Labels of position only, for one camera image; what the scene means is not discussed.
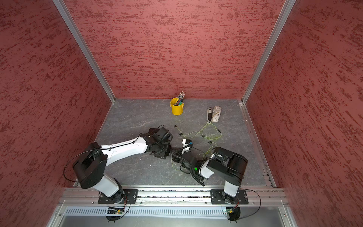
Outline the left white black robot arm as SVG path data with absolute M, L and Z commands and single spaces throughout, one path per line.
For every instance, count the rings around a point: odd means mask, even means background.
M 161 125 L 129 141 L 102 146 L 95 142 L 77 156 L 72 168 L 82 189 L 99 191 L 99 204 L 126 203 L 127 195 L 122 186 L 105 173 L 105 168 L 121 159 L 143 153 L 166 159 L 171 151 L 172 139 L 172 134 Z

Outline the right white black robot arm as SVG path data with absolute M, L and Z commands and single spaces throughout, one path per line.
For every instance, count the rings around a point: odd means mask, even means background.
M 205 158 L 204 161 L 198 160 L 187 148 L 183 148 L 171 152 L 173 162 L 180 163 L 192 178 L 200 185 L 204 186 L 204 180 L 209 179 L 213 175 L 225 180 L 221 199 L 225 204 L 238 204 L 238 190 L 244 178 L 248 160 L 243 155 L 229 151 L 227 149 L 216 147 L 211 156 Z

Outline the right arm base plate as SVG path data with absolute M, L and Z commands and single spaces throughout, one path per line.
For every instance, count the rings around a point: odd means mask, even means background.
M 210 190 L 210 196 L 212 204 L 249 204 L 247 192 L 245 190 L 238 190 L 236 196 L 232 197 L 227 195 L 224 190 L 212 189 Z

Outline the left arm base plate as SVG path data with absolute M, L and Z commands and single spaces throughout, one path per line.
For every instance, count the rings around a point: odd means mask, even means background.
M 135 204 L 138 196 L 137 189 L 121 189 L 111 197 L 107 197 L 104 193 L 99 192 L 98 204 Z

